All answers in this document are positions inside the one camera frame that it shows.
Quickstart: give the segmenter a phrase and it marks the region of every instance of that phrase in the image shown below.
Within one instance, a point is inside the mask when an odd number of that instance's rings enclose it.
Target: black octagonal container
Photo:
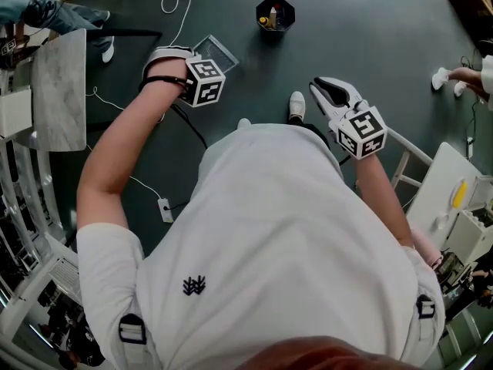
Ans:
[[[270,23],[263,24],[260,21],[261,18],[270,19],[272,8],[275,8],[277,12],[275,29],[270,26]],[[282,37],[294,24],[295,19],[294,7],[286,0],[264,0],[257,6],[257,24],[266,35]]]

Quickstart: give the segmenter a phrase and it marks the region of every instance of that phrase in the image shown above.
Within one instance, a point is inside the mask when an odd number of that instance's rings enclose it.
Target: embroidered logo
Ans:
[[[206,278],[201,275],[196,279],[188,277],[188,280],[183,280],[183,293],[190,296],[192,293],[201,294],[206,288]]]

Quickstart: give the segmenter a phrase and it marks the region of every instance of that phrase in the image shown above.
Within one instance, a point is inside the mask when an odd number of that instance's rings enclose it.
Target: table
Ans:
[[[416,193],[416,198],[407,212],[407,221],[411,228],[418,229],[428,235],[433,244],[438,249],[442,249],[459,211],[469,205],[474,194],[473,185],[476,177],[481,175],[479,170],[450,144],[442,143]],[[461,207],[458,210],[450,211],[452,192],[462,179],[468,183],[468,191]],[[448,222],[442,229],[437,229],[436,218],[441,214],[448,214],[449,211]]]
[[[86,30],[59,36],[34,54],[32,128],[15,141],[34,150],[86,148]]]

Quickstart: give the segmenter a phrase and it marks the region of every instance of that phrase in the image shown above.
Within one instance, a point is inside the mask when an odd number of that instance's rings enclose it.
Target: hand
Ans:
[[[160,59],[150,66],[147,77],[175,76],[186,79],[187,67],[185,59],[168,58]]]
[[[489,100],[490,95],[485,92],[483,88],[483,83],[481,81],[481,73],[479,71],[474,71],[466,67],[461,67],[460,69],[455,69],[448,74],[448,79],[456,79],[457,81],[463,81],[466,86],[476,93],[478,96],[482,97],[486,101]]]

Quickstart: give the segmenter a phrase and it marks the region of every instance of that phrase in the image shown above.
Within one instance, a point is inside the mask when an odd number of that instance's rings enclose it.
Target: yellow object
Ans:
[[[468,183],[466,180],[462,180],[462,183],[455,194],[454,200],[452,201],[453,208],[459,208],[461,206],[462,200],[464,199],[465,193],[468,191]]]

